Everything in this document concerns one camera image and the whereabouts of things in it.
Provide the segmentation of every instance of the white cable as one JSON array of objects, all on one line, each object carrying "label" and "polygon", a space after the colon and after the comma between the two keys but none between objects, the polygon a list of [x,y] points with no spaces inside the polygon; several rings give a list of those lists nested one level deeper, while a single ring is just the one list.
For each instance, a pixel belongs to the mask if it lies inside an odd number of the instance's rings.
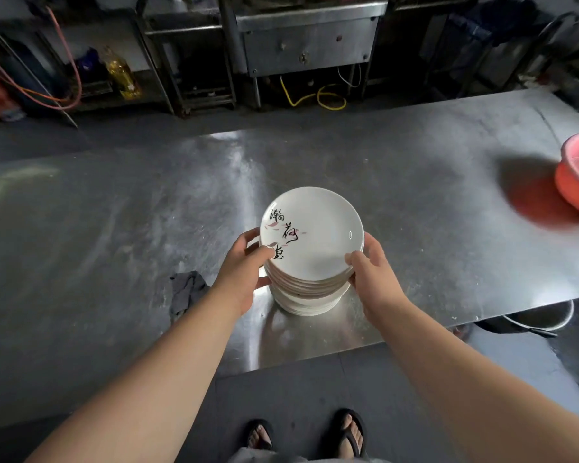
[{"label": "white cable", "polygon": [[343,81],[349,87],[358,87],[361,85],[361,81],[363,80],[363,78],[362,78],[361,64],[360,63],[358,63],[358,84],[355,86],[353,84],[351,84],[347,79],[345,79],[344,77],[341,76],[341,71],[339,70],[339,67],[336,68],[336,72],[339,73],[339,77],[341,78],[341,81]]}]

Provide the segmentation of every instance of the person's right arm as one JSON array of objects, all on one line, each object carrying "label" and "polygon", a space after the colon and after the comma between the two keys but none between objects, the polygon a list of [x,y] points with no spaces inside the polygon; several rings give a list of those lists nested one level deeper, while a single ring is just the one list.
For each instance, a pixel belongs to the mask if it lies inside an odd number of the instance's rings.
[{"label": "person's right arm", "polygon": [[367,319],[472,462],[579,463],[579,417],[497,366],[412,304],[381,248],[346,259]]}]

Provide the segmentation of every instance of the person's left arm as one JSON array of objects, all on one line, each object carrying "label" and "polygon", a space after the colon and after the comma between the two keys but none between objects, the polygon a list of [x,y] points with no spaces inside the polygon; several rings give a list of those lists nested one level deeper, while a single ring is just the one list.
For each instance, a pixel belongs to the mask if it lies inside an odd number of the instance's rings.
[{"label": "person's left arm", "polygon": [[253,291],[269,283],[259,268],[274,250],[233,244],[208,294],[125,373],[57,428],[26,460],[173,462]]}]

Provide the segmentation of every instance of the yellow hose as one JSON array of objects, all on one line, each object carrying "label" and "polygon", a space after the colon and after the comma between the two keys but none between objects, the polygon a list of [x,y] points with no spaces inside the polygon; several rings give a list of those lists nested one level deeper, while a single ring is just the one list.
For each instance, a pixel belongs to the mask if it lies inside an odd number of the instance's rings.
[{"label": "yellow hose", "polygon": [[[347,100],[345,100],[345,97],[343,97],[340,94],[337,94],[336,92],[322,92],[326,87],[330,87],[330,86],[336,86],[334,84],[332,85],[325,85],[320,87],[320,89],[317,91],[317,93],[313,93],[313,94],[308,94],[305,95],[304,97],[301,97],[300,99],[298,99],[296,102],[292,102],[291,101],[291,97],[290,94],[288,93],[288,90],[285,89],[285,85],[283,84],[283,77],[279,76],[279,79],[281,80],[281,87],[283,88],[283,91],[285,92],[285,96],[288,98],[288,102],[292,107],[297,106],[298,104],[300,104],[303,100],[305,99],[310,99],[311,97],[315,97],[317,99],[317,103],[320,104],[323,108],[326,108],[328,110],[342,110],[345,108],[345,106],[347,105]],[[329,105],[326,105],[325,103],[323,103],[320,100],[320,96],[322,95],[333,95],[335,97],[340,97],[341,100],[343,100],[343,105],[341,105],[340,107],[330,107]]]}]

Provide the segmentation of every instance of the hand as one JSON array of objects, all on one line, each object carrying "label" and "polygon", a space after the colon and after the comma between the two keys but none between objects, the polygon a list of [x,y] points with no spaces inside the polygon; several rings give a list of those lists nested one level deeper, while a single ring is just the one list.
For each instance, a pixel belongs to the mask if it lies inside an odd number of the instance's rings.
[{"label": "hand", "polygon": [[272,258],[275,251],[249,242],[259,235],[259,227],[240,234],[223,261],[213,288],[228,296],[228,302],[238,304],[240,315],[244,315],[253,304],[253,291],[270,284],[268,276],[260,278],[259,268]]},{"label": "hand", "polygon": [[354,274],[349,282],[363,303],[367,320],[379,328],[384,319],[394,314],[395,309],[409,305],[410,302],[388,264],[380,243],[367,232],[365,251],[368,257],[355,251],[346,254],[345,261],[354,267]]}]

